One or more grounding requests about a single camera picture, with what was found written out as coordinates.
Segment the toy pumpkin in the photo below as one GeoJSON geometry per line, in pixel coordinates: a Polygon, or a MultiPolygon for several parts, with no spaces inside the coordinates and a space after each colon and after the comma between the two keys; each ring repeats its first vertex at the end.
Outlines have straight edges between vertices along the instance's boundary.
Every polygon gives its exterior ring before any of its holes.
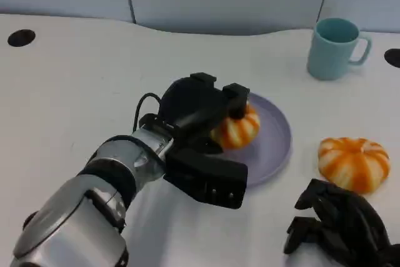
{"type": "Polygon", "coordinates": [[[260,119],[256,110],[246,103],[241,119],[227,117],[211,131],[211,138],[224,149],[238,149],[248,145],[258,134],[260,119]]]}
{"type": "Polygon", "coordinates": [[[325,139],[318,158],[319,172],[328,181],[359,194],[375,191],[390,171],[384,148],[363,138],[325,139]]]}

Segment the black hole in table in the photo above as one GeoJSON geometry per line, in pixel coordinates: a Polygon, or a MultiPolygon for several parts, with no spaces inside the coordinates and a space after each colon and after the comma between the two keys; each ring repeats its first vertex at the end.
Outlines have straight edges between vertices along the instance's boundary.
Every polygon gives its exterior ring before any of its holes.
{"type": "Polygon", "coordinates": [[[20,29],[15,33],[12,33],[10,37],[8,37],[8,44],[12,47],[23,47],[25,45],[30,44],[36,37],[34,31],[30,29],[20,29]]]}
{"type": "Polygon", "coordinates": [[[390,65],[400,68],[400,49],[389,49],[385,52],[384,57],[390,65]]]}

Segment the purple plate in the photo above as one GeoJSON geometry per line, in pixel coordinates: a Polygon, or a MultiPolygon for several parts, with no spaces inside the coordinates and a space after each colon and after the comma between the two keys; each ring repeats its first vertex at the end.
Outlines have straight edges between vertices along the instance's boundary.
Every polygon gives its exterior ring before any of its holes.
{"type": "Polygon", "coordinates": [[[292,135],[286,117],[273,103],[253,93],[249,94],[249,102],[261,121],[256,139],[242,149],[225,151],[221,156],[247,165],[247,185],[251,187],[265,182],[287,165],[292,135]]]}

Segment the table surface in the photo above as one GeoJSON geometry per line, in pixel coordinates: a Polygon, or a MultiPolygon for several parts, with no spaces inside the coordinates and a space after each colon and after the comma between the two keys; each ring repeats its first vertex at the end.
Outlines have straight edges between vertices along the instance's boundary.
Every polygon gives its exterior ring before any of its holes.
{"type": "MultiPolygon", "coordinates": [[[[383,58],[399,47],[400,35],[371,33],[363,67],[320,82],[306,72],[311,34],[207,36],[118,21],[0,15],[1,265],[10,262],[25,217],[103,141],[129,133],[142,94],[161,95],[195,72],[217,76],[219,87],[238,82],[276,104],[291,125],[291,160],[248,191],[236,211],[197,203],[162,180],[148,185],[128,211],[130,266],[334,266],[314,246],[283,254],[293,217],[314,216],[293,206],[310,179],[320,177],[317,148],[330,136],[362,136],[386,147],[391,174],[368,200],[391,240],[400,242],[400,70],[383,58]],[[18,29],[32,29],[36,39],[10,47],[7,38],[18,29]]],[[[148,101],[142,111],[155,109],[148,101]]]]}

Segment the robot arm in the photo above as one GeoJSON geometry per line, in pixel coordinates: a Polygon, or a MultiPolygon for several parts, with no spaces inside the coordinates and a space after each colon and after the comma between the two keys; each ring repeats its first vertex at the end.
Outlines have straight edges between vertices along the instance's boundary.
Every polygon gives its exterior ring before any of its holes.
{"type": "Polygon", "coordinates": [[[249,90],[192,74],[166,91],[157,114],[132,135],[104,142],[84,169],[27,218],[12,267],[123,267],[129,255],[121,232],[143,186],[162,176],[195,200],[239,208],[246,165],[205,156],[221,149],[208,135],[227,115],[244,114],[249,90]]]}
{"type": "Polygon", "coordinates": [[[400,245],[390,244],[382,219],[362,196],[312,179],[295,208],[313,208],[320,221],[295,217],[284,253],[293,253],[301,243],[316,243],[346,267],[400,266],[400,245]]]}

